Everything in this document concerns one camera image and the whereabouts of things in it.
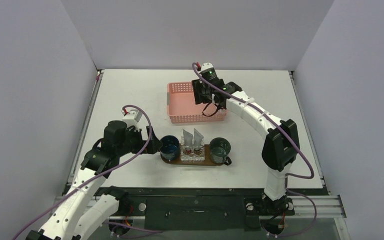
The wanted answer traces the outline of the dark green mug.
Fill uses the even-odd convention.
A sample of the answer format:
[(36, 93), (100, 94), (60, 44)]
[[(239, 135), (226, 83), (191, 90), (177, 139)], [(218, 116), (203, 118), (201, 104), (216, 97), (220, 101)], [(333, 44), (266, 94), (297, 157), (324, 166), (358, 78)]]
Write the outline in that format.
[(210, 160), (215, 164), (231, 165), (232, 160), (228, 156), (231, 151), (231, 145), (228, 140), (222, 137), (216, 137), (210, 141)]

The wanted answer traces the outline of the brown oval wooden tray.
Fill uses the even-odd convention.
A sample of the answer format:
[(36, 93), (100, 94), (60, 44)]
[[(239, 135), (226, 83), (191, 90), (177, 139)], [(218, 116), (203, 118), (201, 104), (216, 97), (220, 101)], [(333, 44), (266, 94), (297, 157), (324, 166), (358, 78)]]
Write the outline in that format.
[(205, 154), (205, 159), (203, 161), (182, 161), (180, 157), (174, 159), (174, 160), (167, 160), (160, 154), (161, 159), (167, 163), (172, 165), (186, 165), (186, 166), (222, 166), (225, 165), (224, 163), (215, 163), (211, 161), (210, 155)]

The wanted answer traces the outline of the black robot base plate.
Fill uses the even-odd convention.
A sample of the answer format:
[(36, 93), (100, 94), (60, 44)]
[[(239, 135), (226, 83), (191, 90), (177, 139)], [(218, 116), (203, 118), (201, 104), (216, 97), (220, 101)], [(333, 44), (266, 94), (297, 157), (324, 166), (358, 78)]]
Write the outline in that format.
[(261, 188), (123, 187), (116, 193), (121, 201), (110, 220), (143, 220), (154, 231), (258, 231), (295, 214), (288, 196), (271, 201)]

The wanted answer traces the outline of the dark blue mug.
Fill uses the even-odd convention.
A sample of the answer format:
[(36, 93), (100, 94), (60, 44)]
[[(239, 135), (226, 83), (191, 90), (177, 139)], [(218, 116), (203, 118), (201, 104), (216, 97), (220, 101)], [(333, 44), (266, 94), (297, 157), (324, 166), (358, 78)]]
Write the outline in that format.
[(161, 156), (168, 160), (176, 160), (180, 156), (180, 142), (173, 135), (166, 135), (161, 138), (162, 147), (160, 148)]

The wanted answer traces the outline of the pink perforated plastic basket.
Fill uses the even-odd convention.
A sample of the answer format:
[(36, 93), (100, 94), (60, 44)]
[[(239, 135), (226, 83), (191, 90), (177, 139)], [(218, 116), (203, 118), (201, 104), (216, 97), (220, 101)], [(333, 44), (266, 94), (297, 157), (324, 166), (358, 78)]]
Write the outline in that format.
[(213, 104), (208, 107), (204, 103), (195, 104), (191, 82), (170, 82), (167, 92), (170, 93), (167, 115), (173, 124), (223, 121), (227, 115), (224, 109), (215, 112)]

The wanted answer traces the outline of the dark cap toothpaste tube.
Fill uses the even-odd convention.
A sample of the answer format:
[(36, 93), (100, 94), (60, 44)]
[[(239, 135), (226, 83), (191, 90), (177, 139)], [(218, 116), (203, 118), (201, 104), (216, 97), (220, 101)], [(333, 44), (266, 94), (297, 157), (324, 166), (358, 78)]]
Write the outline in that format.
[(196, 128), (194, 129), (193, 152), (197, 156), (201, 156), (204, 152), (204, 137)]

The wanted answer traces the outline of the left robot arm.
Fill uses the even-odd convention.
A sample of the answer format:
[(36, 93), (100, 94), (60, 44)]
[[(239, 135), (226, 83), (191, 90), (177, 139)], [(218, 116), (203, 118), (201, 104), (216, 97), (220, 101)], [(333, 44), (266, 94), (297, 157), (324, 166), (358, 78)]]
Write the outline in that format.
[(161, 148), (152, 125), (147, 126), (147, 139), (143, 139), (137, 123), (135, 119), (108, 123), (103, 137), (85, 154), (67, 194), (50, 208), (52, 216), (39, 230), (31, 230), (26, 239), (86, 240), (112, 214), (123, 215), (128, 211), (127, 192), (115, 186), (104, 192), (93, 207), (87, 206), (110, 174), (123, 165), (122, 156), (131, 153), (132, 161), (140, 154), (153, 155)]

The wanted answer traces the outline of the red cap toothpaste tube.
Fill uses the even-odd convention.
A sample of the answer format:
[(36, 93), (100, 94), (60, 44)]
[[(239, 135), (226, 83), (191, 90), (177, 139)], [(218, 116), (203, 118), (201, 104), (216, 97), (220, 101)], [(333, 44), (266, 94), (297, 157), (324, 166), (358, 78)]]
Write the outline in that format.
[(183, 144), (182, 144), (182, 153), (186, 156), (192, 153), (193, 146), (193, 135), (183, 129)]

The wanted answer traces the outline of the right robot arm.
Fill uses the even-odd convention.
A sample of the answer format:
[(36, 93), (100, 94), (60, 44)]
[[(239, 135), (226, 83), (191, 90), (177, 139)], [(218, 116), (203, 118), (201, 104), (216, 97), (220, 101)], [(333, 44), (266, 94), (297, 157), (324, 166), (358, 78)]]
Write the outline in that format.
[(263, 139), (261, 157), (268, 167), (262, 208), (269, 214), (291, 211), (287, 181), (290, 167), (301, 154), (296, 123), (276, 117), (259, 106), (234, 82), (225, 83), (210, 63), (194, 62), (192, 69), (197, 80), (192, 81), (196, 104), (214, 104), (244, 120)]

